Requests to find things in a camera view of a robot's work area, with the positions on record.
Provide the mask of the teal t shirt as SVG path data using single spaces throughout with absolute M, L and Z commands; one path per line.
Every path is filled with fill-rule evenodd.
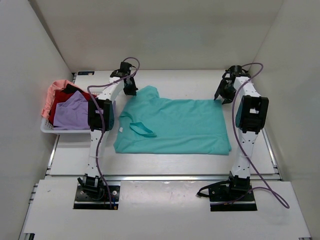
M 220 100 L 168 99 L 146 86 L 118 120 L 116 153 L 227 156 L 232 150 Z

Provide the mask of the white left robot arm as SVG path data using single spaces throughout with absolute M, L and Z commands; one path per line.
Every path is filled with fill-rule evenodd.
M 134 80 L 139 67 L 128 62 L 129 58 L 120 63 L 109 77 L 109 83 L 102 85 L 102 92 L 96 97 L 91 95 L 88 101 L 88 125 L 90 128 L 90 149 L 85 174 L 89 177 L 100 177 L 99 159 L 104 155 L 104 144 L 109 132 L 115 124 L 114 102 L 124 92 L 126 96 L 135 96 L 137 86 Z

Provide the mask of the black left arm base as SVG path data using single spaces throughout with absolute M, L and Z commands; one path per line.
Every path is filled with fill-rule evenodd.
M 120 185 L 106 186 L 101 177 L 85 174 L 77 178 L 73 208 L 76 210 L 118 210 Z

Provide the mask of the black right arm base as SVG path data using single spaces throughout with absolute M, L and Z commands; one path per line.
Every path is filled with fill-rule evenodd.
M 240 178 L 229 174 L 227 180 L 200 188 L 196 196 L 209 199 L 211 212 L 254 212 L 258 210 L 249 176 Z

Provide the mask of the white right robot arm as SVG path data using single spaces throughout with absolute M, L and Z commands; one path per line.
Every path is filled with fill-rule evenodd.
M 241 65 L 232 65 L 222 75 L 214 99 L 232 104 L 232 128 L 238 144 L 231 180 L 250 179 L 251 157 L 260 131 L 264 128 L 269 99 L 261 96 L 252 83 L 253 77 Z

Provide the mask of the purple t shirt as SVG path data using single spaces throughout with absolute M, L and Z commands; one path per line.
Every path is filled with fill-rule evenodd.
M 66 102 L 58 103 L 54 116 L 54 130 L 82 131 L 89 130 L 88 101 L 77 91 Z

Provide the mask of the red t shirt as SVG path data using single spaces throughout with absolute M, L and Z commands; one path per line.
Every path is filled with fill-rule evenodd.
M 90 95 L 87 92 L 83 91 L 82 89 L 78 90 L 69 84 L 67 85 L 66 89 L 55 92 L 55 99 L 51 107 L 51 110 L 49 112 L 49 118 L 47 119 L 53 126 L 55 125 L 54 119 L 55 119 L 57 104 L 66 102 L 76 92 L 80 92 L 86 101 L 89 101 L 91 99 Z

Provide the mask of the pink t shirt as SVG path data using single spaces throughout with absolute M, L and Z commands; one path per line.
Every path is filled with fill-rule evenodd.
M 41 116 L 45 119 L 49 118 L 50 110 L 53 106 L 54 100 L 55 100 L 55 94 L 56 91 L 62 91 L 67 88 L 67 85 L 71 85 L 72 87 L 75 87 L 79 91 L 81 91 L 80 88 L 78 88 L 74 83 L 67 79 L 60 79 L 54 81 L 47 89 L 47 95 L 45 100 L 44 108 L 42 109 Z

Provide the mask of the white plastic laundry basket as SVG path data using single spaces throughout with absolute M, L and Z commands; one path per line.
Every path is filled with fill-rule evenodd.
M 54 126 L 49 122 L 48 119 L 42 117 L 40 129 L 44 133 L 53 134 L 83 134 L 89 133 L 89 130 L 54 130 Z

